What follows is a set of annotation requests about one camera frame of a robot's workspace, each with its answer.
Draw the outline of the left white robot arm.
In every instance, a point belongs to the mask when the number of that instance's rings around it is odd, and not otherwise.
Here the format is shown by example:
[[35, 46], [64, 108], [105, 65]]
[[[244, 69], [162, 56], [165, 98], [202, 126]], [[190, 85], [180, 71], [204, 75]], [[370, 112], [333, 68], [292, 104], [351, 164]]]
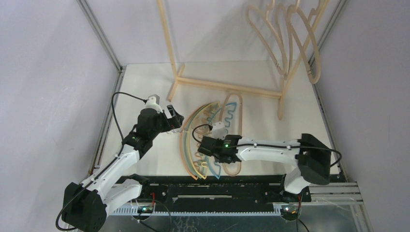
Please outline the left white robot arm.
[[150, 198], [151, 188], [144, 184], [143, 177], [131, 175], [118, 187], [114, 185], [152, 148], [160, 133], [181, 128], [184, 117], [172, 105], [167, 109], [170, 118], [156, 103], [147, 105], [129, 134], [121, 140], [120, 150], [114, 158], [79, 184], [71, 182], [66, 187], [63, 206], [55, 222], [58, 230], [98, 232], [109, 215], [124, 203], [135, 198], [141, 202]]

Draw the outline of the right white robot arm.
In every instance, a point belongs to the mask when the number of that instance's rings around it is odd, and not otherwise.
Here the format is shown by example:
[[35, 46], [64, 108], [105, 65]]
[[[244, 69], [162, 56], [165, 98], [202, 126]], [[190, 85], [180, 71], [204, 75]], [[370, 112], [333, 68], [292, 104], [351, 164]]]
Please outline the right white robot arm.
[[253, 140], [232, 134], [223, 139], [205, 136], [197, 151], [219, 163], [261, 160], [293, 166], [279, 188], [285, 201], [292, 201], [307, 186], [330, 183], [332, 150], [308, 133], [290, 141]]

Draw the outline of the beige plastic hanger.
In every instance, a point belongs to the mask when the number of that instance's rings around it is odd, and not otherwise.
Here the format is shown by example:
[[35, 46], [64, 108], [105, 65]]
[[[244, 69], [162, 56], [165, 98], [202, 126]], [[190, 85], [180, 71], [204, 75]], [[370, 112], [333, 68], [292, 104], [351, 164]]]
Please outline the beige plastic hanger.
[[[288, 23], [285, 22], [285, 25], [282, 26], [279, 17], [283, 16], [284, 20], [287, 20], [288, 15], [285, 5], [282, 2], [276, 3], [275, 0], [269, 1], [263, 9], [255, 5], [248, 5], [246, 8], [246, 20], [248, 24], [266, 49], [278, 74], [280, 74], [285, 81], [290, 79], [290, 71], [293, 64], [293, 42]], [[262, 29], [259, 28], [252, 19], [253, 16], [261, 20], [270, 32], [270, 36], [273, 37], [279, 50], [278, 57], [268, 37], [262, 33]]]
[[[296, 45], [299, 50], [299, 56], [296, 59], [296, 67], [298, 67], [299, 64], [303, 62], [306, 72], [307, 72], [309, 82], [311, 84], [316, 84], [321, 77], [321, 58], [320, 58], [320, 52], [319, 52], [319, 47], [318, 47], [318, 41], [315, 36], [315, 30], [321, 20], [321, 17], [327, 6], [328, 1], [326, 0], [318, 1], [318, 5], [315, 8], [312, 8], [308, 15], [304, 14], [303, 10], [299, 7], [299, 3], [300, 1], [296, 1], [296, 3], [291, 4], [288, 7], [287, 16], [286, 16], [286, 24], [288, 26], [288, 32], [290, 33], [291, 42], [296, 42]], [[300, 17], [300, 19], [302, 20], [306, 28], [308, 35], [304, 42], [301, 42], [296, 30], [294, 29], [292, 25], [291, 17], [293, 14], [296, 14]], [[318, 62], [316, 65], [317, 71], [315, 74], [313, 74], [312, 68], [309, 65], [309, 60], [306, 55], [306, 50], [309, 45], [312, 45], [313, 57]]]
[[[230, 93], [227, 94], [227, 96], [226, 96], [226, 98], [225, 98], [225, 100], [222, 104], [222, 107], [220, 109], [219, 121], [222, 122], [222, 120], [224, 119], [224, 121], [229, 122], [228, 124], [230, 125], [230, 123], [231, 123], [231, 121], [234, 117], [235, 110], [229, 111], [229, 110], [225, 110], [225, 109], [226, 109], [227, 104], [229, 103], [229, 99], [232, 96], [236, 96], [238, 98], [238, 102], [235, 102], [237, 106], [239, 105], [238, 134], [242, 135], [242, 130], [243, 130], [243, 97], [239, 93], [230, 92]], [[236, 166], [236, 170], [231, 172], [228, 169], [227, 164], [225, 164], [225, 163], [222, 164], [223, 170], [229, 176], [237, 176], [241, 171], [241, 167], [242, 167], [241, 163], [238, 163], [237, 166]]]

